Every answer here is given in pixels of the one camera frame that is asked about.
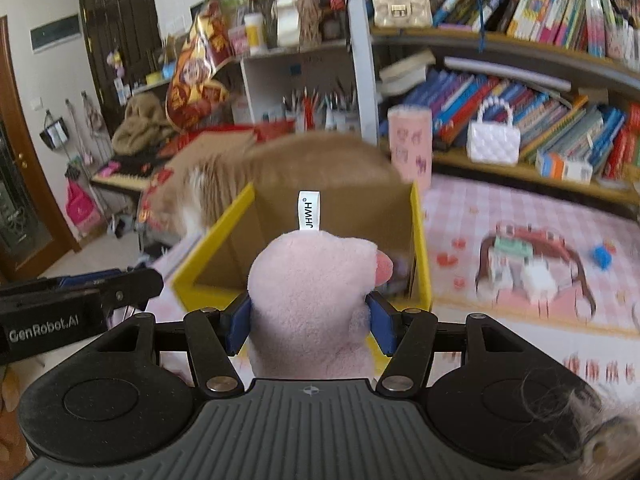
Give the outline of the large pink plush toy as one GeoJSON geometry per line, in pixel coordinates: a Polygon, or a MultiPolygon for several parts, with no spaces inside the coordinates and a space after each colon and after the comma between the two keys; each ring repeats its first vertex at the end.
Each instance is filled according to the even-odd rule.
{"type": "Polygon", "coordinates": [[[275,238],[248,274],[248,357],[258,378],[370,378],[367,294],[393,275],[370,240],[320,228],[321,195],[297,197],[298,227],[275,238]]]}

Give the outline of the mint green stapler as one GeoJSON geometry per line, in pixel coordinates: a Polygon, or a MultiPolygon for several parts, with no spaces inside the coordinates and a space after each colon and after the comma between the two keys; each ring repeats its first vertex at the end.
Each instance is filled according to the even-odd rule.
{"type": "Polygon", "coordinates": [[[499,259],[526,260],[533,257],[534,248],[527,240],[497,236],[494,243],[494,255],[499,259]]]}

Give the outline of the orange fluffy cat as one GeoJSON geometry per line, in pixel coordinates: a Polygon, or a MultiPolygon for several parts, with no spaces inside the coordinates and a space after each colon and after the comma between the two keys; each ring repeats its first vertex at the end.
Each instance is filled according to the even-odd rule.
{"type": "Polygon", "coordinates": [[[311,132],[198,156],[146,196],[146,203],[151,221],[185,237],[206,232],[250,183],[322,191],[400,181],[388,157],[358,136],[311,132]]]}

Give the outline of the electric keyboard piano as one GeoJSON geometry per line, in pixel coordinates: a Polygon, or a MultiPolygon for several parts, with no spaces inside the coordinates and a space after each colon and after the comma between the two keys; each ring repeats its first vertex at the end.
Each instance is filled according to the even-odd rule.
{"type": "Polygon", "coordinates": [[[169,157],[151,154],[114,155],[96,170],[90,184],[100,190],[136,197],[151,185],[154,174],[168,160],[169,157]]]}

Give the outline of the yellow cardboard box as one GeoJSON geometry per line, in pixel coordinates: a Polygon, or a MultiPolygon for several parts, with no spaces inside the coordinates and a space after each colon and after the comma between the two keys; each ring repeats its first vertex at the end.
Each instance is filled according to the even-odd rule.
{"type": "Polygon", "coordinates": [[[257,378],[373,378],[367,294],[431,307],[420,193],[413,184],[301,191],[247,185],[175,274],[188,311],[246,295],[241,349],[257,378]]]}

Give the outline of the red gold snack bag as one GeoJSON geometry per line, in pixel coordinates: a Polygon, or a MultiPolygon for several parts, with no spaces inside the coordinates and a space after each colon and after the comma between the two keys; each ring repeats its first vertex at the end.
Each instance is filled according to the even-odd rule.
{"type": "Polygon", "coordinates": [[[215,76],[232,58],[220,2],[208,0],[194,18],[167,91],[166,116],[177,129],[197,129],[228,98],[215,76]]]}

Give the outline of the pink cartoon cup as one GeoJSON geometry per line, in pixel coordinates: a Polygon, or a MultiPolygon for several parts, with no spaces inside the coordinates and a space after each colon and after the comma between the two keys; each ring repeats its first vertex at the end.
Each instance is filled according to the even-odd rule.
{"type": "Polygon", "coordinates": [[[428,107],[396,105],[387,112],[392,164],[420,192],[431,188],[433,119],[428,107]]]}

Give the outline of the blue small box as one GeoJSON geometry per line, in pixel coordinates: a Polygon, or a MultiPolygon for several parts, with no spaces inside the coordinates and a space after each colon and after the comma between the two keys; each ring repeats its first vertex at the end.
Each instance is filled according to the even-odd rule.
{"type": "Polygon", "coordinates": [[[612,266],[612,252],[610,252],[605,245],[599,245],[593,248],[590,252],[590,257],[597,267],[603,271],[608,270],[612,266]]]}

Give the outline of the white quilted pearl handbag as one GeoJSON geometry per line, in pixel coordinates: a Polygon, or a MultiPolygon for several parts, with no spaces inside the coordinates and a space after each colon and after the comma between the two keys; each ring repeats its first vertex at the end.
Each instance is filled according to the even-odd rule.
{"type": "Polygon", "coordinates": [[[504,99],[488,96],[469,123],[466,154],[476,164],[515,166],[520,158],[521,130],[514,125],[513,110],[504,99]],[[506,112],[504,122],[485,122],[489,107],[498,106],[506,112]]]}

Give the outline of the orange white medicine box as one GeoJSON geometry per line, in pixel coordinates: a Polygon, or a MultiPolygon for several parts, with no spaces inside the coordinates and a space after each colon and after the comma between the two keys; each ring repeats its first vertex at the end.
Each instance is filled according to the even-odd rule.
{"type": "Polygon", "coordinates": [[[593,168],[589,162],[555,153],[538,153],[535,166],[541,177],[554,180],[588,184],[592,179],[593,168]]]}

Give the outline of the row of books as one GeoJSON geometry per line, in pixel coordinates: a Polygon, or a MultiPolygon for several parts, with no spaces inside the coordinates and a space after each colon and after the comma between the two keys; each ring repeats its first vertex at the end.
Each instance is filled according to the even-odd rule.
{"type": "MultiPolygon", "coordinates": [[[[451,56],[436,66],[431,51],[424,50],[381,70],[378,97],[387,104],[387,112],[396,105],[428,107],[434,150],[462,151],[469,162],[469,123],[477,118],[484,99],[496,96],[511,105],[514,125],[521,130],[520,158],[515,166],[536,169],[538,153],[555,153],[589,162],[592,182],[616,181],[627,167],[638,165],[637,104],[624,110],[586,96],[567,96],[559,87],[552,87],[551,81],[549,76],[527,70],[451,56]]],[[[506,112],[498,106],[489,107],[484,114],[485,122],[505,120],[506,112]]]]}

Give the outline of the white side shelf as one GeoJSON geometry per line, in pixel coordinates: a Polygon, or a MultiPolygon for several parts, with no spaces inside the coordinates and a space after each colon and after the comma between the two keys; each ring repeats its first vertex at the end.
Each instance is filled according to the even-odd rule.
{"type": "Polygon", "coordinates": [[[354,62],[346,41],[333,40],[307,49],[282,48],[238,61],[242,88],[233,103],[242,124],[292,120],[302,131],[305,118],[299,101],[314,100],[314,126],[359,131],[354,62]]]}

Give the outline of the cream pearl handbag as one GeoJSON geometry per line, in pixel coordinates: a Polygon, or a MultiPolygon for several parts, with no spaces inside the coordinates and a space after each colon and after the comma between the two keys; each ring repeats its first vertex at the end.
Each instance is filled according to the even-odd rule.
{"type": "Polygon", "coordinates": [[[430,0],[372,0],[378,28],[429,28],[433,26],[430,0]]]}

